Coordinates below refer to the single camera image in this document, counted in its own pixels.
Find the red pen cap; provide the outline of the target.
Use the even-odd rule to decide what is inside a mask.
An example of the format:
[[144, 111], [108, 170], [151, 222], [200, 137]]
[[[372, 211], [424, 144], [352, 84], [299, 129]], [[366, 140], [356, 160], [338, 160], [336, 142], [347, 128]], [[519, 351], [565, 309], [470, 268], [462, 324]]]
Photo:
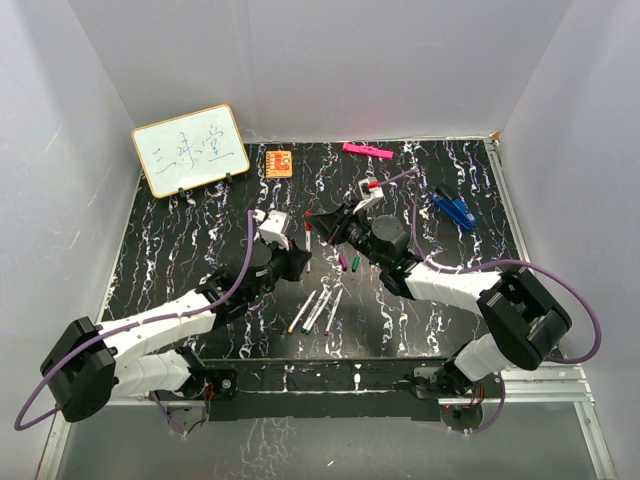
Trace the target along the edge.
[[313, 229], [313, 226], [311, 225], [311, 223], [309, 222], [309, 218], [311, 216], [311, 212], [306, 211], [305, 212], [305, 222], [304, 222], [304, 226], [305, 226], [305, 231], [306, 232], [311, 232]]

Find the white red marker pen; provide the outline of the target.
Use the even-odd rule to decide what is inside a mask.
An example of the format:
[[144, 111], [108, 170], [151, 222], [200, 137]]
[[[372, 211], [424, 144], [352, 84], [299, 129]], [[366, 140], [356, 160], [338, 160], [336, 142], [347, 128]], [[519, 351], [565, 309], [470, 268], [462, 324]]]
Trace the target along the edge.
[[[311, 247], [312, 247], [312, 227], [311, 226], [305, 226], [305, 249], [311, 253]], [[309, 274], [311, 272], [311, 257], [309, 257], [307, 263], [306, 263], [306, 273]]]

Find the white yellow marker pen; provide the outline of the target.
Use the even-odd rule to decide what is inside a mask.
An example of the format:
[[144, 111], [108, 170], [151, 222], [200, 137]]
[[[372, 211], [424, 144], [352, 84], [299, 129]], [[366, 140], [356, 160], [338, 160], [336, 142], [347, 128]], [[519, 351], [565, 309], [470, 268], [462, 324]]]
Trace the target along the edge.
[[297, 326], [297, 324], [299, 323], [300, 319], [302, 318], [302, 316], [304, 315], [304, 313], [306, 312], [306, 310], [308, 309], [308, 307], [310, 306], [311, 302], [313, 301], [315, 295], [316, 295], [317, 290], [313, 290], [309, 296], [307, 297], [307, 299], [305, 300], [305, 302], [303, 303], [303, 305], [300, 307], [299, 311], [297, 312], [297, 314], [295, 315], [294, 319], [292, 320], [292, 322], [290, 323], [288, 329], [287, 329], [287, 333], [288, 334], [293, 334], [295, 327]]

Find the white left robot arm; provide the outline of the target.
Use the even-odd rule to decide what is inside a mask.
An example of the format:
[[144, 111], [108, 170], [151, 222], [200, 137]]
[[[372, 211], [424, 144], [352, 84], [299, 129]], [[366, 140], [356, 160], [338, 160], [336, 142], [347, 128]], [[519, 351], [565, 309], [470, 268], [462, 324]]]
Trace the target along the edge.
[[196, 355], [174, 343], [243, 317], [278, 281], [301, 279], [311, 254], [291, 242], [254, 243], [247, 267], [216, 270], [183, 296], [149, 311], [97, 325], [71, 322], [41, 364], [57, 408], [70, 423], [85, 420], [112, 398], [158, 390], [200, 396], [206, 374]]

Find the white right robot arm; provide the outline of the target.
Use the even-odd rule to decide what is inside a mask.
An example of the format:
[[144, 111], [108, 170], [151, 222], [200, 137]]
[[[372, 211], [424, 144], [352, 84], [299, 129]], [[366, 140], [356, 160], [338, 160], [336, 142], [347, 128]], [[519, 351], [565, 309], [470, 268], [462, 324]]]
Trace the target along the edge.
[[349, 204], [309, 214], [306, 221], [323, 241], [347, 243], [377, 266], [390, 293], [448, 304], [483, 318], [487, 334], [460, 347], [435, 372], [406, 375], [404, 387], [418, 397], [466, 397], [490, 374], [512, 367], [534, 371], [572, 326], [566, 310], [524, 266], [439, 273], [410, 249], [410, 236], [399, 219], [382, 215], [368, 220]]

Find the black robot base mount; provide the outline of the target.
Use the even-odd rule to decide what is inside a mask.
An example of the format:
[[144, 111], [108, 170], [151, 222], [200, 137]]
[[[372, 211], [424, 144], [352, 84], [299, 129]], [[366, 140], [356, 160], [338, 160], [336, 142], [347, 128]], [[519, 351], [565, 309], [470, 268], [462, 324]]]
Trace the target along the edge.
[[183, 394], [162, 400], [202, 408], [208, 421], [253, 418], [409, 418], [476, 428], [499, 399], [496, 375], [468, 381], [441, 358], [208, 360]]

